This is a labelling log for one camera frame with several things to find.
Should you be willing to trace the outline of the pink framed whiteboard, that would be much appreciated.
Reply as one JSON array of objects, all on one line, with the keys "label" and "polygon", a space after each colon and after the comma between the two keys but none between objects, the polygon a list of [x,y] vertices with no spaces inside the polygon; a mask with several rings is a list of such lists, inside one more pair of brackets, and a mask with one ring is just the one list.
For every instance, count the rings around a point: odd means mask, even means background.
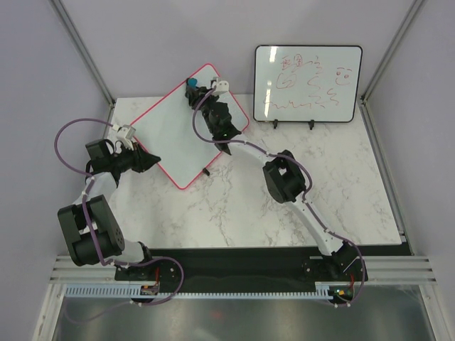
[{"label": "pink framed whiteboard", "polygon": [[151,154],[161,158],[159,167],[180,190],[186,189],[219,155],[213,144],[201,141],[193,131],[210,138],[203,117],[193,118],[185,97],[186,86],[179,86],[152,105],[132,122],[134,138]]}]

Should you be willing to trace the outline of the blue whiteboard eraser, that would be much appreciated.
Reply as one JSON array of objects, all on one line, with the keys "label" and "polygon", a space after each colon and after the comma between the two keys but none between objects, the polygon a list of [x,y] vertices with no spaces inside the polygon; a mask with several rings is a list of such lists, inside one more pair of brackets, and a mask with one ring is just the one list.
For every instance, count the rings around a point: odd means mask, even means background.
[{"label": "blue whiteboard eraser", "polygon": [[197,84],[198,84],[198,81],[196,78],[191,77],[186,80],[186,85],[189,87],[196,88]]}]

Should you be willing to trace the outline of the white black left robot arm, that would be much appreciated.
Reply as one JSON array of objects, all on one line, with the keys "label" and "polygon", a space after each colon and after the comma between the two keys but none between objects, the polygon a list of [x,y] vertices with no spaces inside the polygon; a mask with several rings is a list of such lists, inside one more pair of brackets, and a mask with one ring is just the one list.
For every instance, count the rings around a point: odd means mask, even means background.
[{"label": "white black left robot arm", "polygon": [[58,220],[75,265],[131,264],[131,272],[147,280],[155,274],[156,264],[143,243],[124,238],[108,201],[123,173],[143,173],[161,158],[137,142],[131,149],[122,146],[119,153],[110,150],[113,146],[107,139],[85,145],[90,157],[85,187],[74,203],[58,210]]}]

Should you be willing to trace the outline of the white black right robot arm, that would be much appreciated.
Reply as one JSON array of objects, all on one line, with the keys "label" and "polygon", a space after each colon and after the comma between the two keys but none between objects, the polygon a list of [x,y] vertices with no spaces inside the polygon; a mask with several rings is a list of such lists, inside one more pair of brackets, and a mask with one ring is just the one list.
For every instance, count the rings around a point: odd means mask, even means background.
[{"label": "white black right robot arm", "polygon": [[359,272],[365,276],[365,262],[359,248],[331,231],[320,217],[308,196],[313,185],[311,176],[291,151],[268,153],[258,145],[240,139],[241,131],[233,125],[228,105],[218,101],[221,87],[199,87],[193,84],[194,81],[193,78],[187,80],[185,97],[193,110],[192,126],[196,136],[228,155],[232,154],[230,146],[243,149],[262,164],[268,193],[276,202],[293,210],[303,222],[317,244],[330,278],[343,279],[354,269],[354,264],[358,264]]}]

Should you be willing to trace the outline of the black framed whiteboard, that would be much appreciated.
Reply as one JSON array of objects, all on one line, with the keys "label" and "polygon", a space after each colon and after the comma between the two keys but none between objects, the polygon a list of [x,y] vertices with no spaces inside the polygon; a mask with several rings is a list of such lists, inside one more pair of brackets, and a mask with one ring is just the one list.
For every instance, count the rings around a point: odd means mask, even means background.
[{"label": "black framed whiteboard", "polygon": [[254,120],[352,121],[362,59],[359,45],[257,46]]}]

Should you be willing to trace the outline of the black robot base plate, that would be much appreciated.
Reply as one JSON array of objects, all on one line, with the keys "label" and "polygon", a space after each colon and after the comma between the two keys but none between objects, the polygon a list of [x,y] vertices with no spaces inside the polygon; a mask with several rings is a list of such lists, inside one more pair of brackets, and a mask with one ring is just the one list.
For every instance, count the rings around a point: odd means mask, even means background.
[{"label": "black robot base plate", "polygon": [[117,269],[117,281],[157,280],[163,292],[294,293],[312,291],[318,282],[364,283],[365,264],[354,247],[333,256],[316,247],[151,249],[156,263]]}]

